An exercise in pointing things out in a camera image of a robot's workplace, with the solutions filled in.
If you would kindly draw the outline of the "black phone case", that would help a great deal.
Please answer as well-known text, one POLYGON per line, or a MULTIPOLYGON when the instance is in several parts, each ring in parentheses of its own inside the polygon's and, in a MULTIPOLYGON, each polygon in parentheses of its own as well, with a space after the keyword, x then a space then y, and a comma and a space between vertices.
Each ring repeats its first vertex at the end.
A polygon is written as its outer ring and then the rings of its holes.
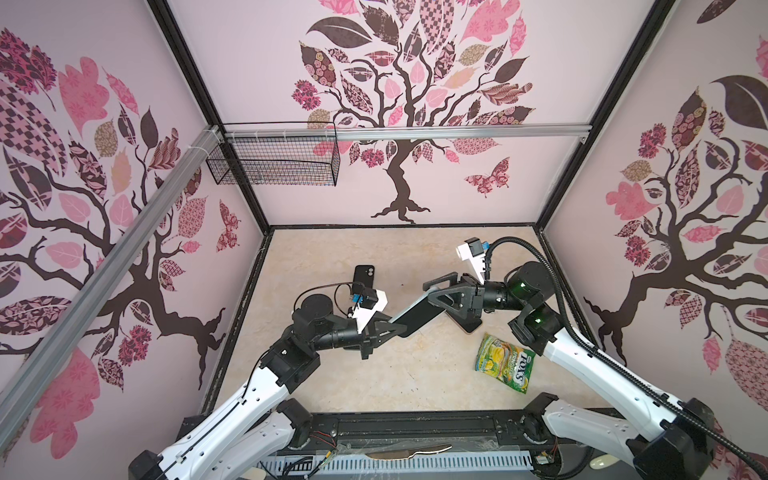
POLYGON ((354 268, 352 280, 352 293, 362 294, 366 289, 372 289, 374 285, 375 266, 360 264, 354 268))

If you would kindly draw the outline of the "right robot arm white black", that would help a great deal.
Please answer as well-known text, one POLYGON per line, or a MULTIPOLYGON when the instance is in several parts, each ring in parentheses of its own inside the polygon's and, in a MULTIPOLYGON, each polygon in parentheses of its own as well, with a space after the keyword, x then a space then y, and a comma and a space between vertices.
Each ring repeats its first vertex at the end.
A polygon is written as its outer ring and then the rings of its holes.
POLYGON ((548 299, 556 292, 546 266, 527 262, 506 281, 451 273, 423 286, 428 302, 454 318, 477 322, 482 312, 510 310, 509 326, 520 343, 561 366, 620 413, 585 410, 542 393, 524 409, 519 429, 533 443, 572 439, 631 466, 644 479, 699 479, 715 456, 715 442, 685 417, 713 427, 712 410, 699 400, 682 402, 612 359, 601 360, 585 339, 570 333, 548 299))

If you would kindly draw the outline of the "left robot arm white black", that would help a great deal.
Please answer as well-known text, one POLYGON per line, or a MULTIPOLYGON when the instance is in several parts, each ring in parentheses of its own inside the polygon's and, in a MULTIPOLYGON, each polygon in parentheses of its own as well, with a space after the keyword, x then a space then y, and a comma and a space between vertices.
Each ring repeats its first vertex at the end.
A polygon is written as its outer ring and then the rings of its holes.
POLYGON ((320 351, 356 348, 363 359, 406 326, 389 320, 381 291, 352 316, 334 312, 323 294, 306 297, 292 323, 262 354, 248 379, 194 429, 162 452, 144 451, 128 467, 131 479, 237 479, 270 455, 304 446, 312 415, 292 393, 320 366, 320 351))

